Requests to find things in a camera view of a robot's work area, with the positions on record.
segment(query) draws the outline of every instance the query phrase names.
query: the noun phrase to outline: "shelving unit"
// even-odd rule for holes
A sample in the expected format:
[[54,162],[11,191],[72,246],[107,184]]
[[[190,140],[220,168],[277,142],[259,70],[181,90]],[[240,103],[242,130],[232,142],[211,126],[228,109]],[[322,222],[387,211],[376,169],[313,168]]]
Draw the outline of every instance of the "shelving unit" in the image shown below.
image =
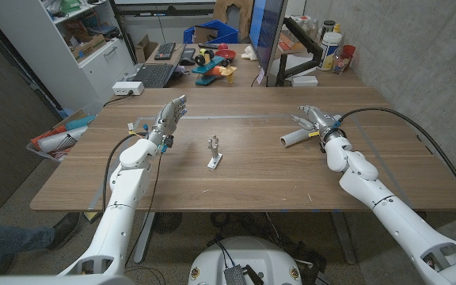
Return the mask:
[[98,3],[99,4],[82,4],[80,5],[80,9],[79,10],[76,10],[76,11],[73,11],[71,13],[68,13],[68,16],[67,17],[56,17],[53,22],[55,25],[59,24],[59,23],[62,23],[66,20],[70,20],[70,19],[73,19],[75,18],[76,16],[84,13],[84,12],[88,12],[89,10],[92,10],[94,8],[96,8],[96,6],[98,5],[101,5],[101,4],[104,4],[107,0],[101,0],[99,1]]
[[100,23],[119,28],[110,2],[83,4],[69,17],[52,19],[41,0],[0,0],[0,29],[64,109],[72,112],[93,101],[105,103],[112,86],[133,69],[126,44],[117,38],[77,62],[61,32],[62,22],[95,10]]

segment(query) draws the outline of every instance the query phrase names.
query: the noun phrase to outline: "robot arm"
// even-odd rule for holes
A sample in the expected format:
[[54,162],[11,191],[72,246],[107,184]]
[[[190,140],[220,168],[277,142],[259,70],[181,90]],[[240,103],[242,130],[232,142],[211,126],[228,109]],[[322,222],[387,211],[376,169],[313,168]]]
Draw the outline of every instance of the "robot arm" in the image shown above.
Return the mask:
[[186,96],[169,102],[156,116],[148,139],[139,139],[120,155],[120,164],[110,177],[112,195],[89,248],[60,276],[92,272],[94,275],[124,275],[127,245],[138,202],[149,188],[150,162],[159,154],[165,139],[186,113]]
[[308,120],[293,116],[302,128],[319,131],[332,171],[343,172],[340,186],[368,206],[407,253],[427,284],[456,284],[456,241],[443,236],[396,197],[379,179],[378,170],[352,145],[336,120],[313,106],[300,106]]

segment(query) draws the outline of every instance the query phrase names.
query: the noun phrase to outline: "desk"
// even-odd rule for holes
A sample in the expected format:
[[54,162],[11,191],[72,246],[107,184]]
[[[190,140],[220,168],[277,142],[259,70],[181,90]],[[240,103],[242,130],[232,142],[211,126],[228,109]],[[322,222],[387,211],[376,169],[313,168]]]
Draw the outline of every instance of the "desk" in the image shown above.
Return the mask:
[[[339,186],[341,174],[328,169],[318,138],[284,149],[279,137],[298,129],[289,114],[299,114],[299,105],[339,113],[365,106],[390,108],[370,87],[146,89],[101,111],[31,208],[87,211],[110,151],[127,135],[127,123],[144,117],[137,128],[151,125],[162,106],[182,94],[188,96],[188,114],[177,126],[173,148],[162,157],[152,211],[368,211]],[[383,112],[361,112],[355,118],[346,120],[343,129],[354,150],[379,169],[388,188],[416,210],[456,210],[456,180],[403,121]],[[212,135],[219,137],[223,154],[216,170],[207,168]],[[153,171],[150,188],[155,177]],[[151,194],[147,192],[139,210],[149,207]],[[94,208],[101,209],[101,199]]]
[[[234,67],[237,67],[237,70],[234,73],[234,83],[229,84],[226,82],[225,78],[220,78],[210,84],[209,86],[201,86],[196,85],[195,81],[197,78],[197,74],[190,74],[185,76],[179,80],[171,81],[169,83],[170,88],[211,88],[211,87],[250,87],[253,83],[254,78],[260,73],[260,66],[257,60],[250,61],[249,59],[241,58],[241,54],[244,53],[244,49],[249,44],[228,44],[228,48],[237,52],[237,56],[233,62]],[[196,52],[194,56],[197,56],[200,48],[197,44],[187,44],[187,48],[195,48]],[[181,50],[182,47],[178,44],[175,47],[178,49],[174,51],[172,54],[172,58],[170,60],[154,60],[154,56],[156,55],[156,51],[158,48],[154,50],[154,52],[150,55],[149,59],[146,61],[147,64],[155,64],[155,63],[168,63],[173,64],[176,60],[181,57]],[[193,66],[186,66],[186,69],[191,70],[197,67],[197,65]],[[347,70],[341,75],[334,74],[331,71],[320,71],[315,70],[310,73],[310,75],[316,76],[317,80],[319,81],[318,86],[322,87],[362,87],[365,86],[363,82],[358,78],[358,76],[352,70]],[[265,81],[258,85],[258,82],[254,82],[256,87],[265,87]]]

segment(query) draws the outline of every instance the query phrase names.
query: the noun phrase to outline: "shoe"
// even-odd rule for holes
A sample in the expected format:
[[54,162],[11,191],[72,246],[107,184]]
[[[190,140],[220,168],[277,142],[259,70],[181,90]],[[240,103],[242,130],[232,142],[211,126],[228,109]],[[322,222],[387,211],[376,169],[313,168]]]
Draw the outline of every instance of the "shoe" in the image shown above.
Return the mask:
[[47,247],[50,250],[57,250],[73,237],[75,229],[80,220],[80,213],[68,213],[54,226],[54,239]]

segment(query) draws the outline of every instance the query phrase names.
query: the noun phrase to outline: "white box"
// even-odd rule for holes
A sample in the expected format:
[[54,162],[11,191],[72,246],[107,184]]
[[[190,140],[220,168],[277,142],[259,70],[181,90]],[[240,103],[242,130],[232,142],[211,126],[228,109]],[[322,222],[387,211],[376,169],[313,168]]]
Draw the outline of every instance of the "white box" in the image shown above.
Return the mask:
[[314,87],[317,86],[316,76],[300,76],[291,80],[293,87]]
[[143,83],[141,82],[116,82],[112,87],[116,95],[127,95],[130,90],[133,95],[140,95],[143,92]]

